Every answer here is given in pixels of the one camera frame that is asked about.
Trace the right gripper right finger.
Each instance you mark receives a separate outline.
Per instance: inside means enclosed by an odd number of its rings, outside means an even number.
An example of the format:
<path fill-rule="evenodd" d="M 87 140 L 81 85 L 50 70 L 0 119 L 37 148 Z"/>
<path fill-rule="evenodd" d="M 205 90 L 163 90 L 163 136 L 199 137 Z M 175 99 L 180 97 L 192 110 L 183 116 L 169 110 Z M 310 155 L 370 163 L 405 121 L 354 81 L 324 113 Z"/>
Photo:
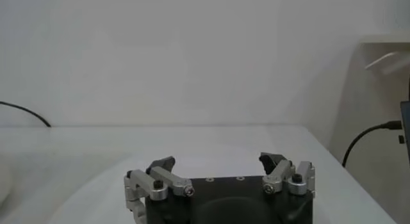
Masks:
<path fill-rule="evenodd" d="M 259 156 L 265 176 L 262 177 L 262 189 L 267 195 L 280 193 L 283 190 L 291 195 L 315 196 L 315 172 L 312 162 L 302 161 L 296 167 L 293 162 L 281 154 L 262 152 Z"/>

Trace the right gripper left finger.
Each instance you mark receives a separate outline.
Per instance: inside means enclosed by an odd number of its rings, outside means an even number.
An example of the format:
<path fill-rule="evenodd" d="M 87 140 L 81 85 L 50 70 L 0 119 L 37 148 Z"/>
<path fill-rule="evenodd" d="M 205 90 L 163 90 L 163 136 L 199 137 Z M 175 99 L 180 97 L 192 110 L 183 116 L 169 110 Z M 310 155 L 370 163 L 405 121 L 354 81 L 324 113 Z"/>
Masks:
<path fill-rule="evenodd" d="M 191 197 L 192 181 L 172 173 L 176 160 L 172 156 L 153 161 L 145 171 L 129 170 L 124 176 L 126 208 L 133 213 L 136 224 L 147 223 L 143 198 L 164 201 L 170 195 Z"/>

